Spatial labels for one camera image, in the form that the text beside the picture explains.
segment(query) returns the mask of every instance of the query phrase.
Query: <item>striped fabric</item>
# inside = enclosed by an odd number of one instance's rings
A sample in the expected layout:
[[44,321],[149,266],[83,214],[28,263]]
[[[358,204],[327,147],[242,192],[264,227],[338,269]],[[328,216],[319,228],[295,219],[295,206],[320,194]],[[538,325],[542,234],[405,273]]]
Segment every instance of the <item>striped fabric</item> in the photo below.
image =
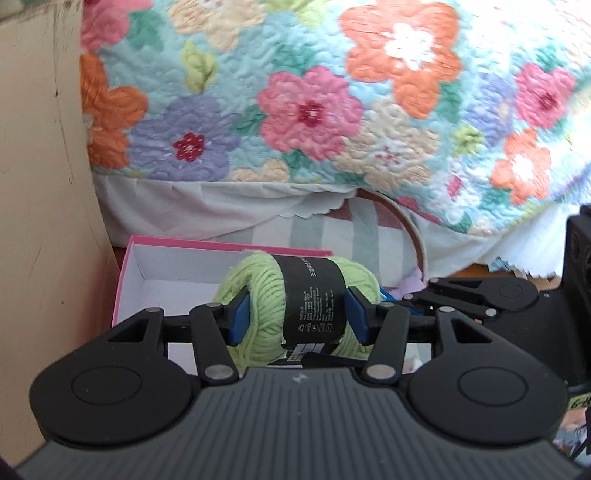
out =
[[384,205],[354,197],[339,210],[309,218],[274,217],[211,241],[262,247],[331,250],[364,265],[384,287],[396,287],[417,267],[411,237]]

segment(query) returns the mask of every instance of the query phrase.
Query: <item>floral quilt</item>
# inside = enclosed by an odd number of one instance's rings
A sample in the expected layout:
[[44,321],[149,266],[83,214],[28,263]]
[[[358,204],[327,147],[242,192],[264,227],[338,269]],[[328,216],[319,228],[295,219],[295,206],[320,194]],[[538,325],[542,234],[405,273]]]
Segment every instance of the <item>floral quilt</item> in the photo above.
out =
[[95,172],[352,184],[472,235],[591,201],[587,0],[85,0]]

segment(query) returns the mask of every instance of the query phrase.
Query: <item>bed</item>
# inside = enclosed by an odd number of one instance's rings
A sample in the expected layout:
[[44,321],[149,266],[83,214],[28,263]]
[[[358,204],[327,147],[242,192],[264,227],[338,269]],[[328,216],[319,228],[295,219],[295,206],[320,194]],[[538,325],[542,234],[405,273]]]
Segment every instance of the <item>bed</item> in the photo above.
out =
[[591,192],[588,10],[86,0],[83,114],[111,240],[205,239],[367,191],[413,218],[429,274],[559,274]]

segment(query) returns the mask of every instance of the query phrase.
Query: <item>ribbed gray surface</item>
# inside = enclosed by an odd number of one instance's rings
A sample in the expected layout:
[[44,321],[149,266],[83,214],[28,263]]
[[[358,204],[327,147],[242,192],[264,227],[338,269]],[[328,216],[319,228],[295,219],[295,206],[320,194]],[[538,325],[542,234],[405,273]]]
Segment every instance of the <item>ribbed gray surface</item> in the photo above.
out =
[[348,370],[250,369],[206,389],[181,423],[141,445],[85,452],[49,443],[26,480],[568,480],[548,443],[482,451],[417,424],[392,390]]

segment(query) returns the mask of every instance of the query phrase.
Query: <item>black paper band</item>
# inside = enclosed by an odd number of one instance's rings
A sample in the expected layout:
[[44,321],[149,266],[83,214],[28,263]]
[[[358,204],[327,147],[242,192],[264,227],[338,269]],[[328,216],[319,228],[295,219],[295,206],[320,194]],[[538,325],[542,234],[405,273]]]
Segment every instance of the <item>black paper band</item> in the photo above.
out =
[[345,279],[328,258],[274,256],[285,282],[284,348],[336,342],[345,333]]

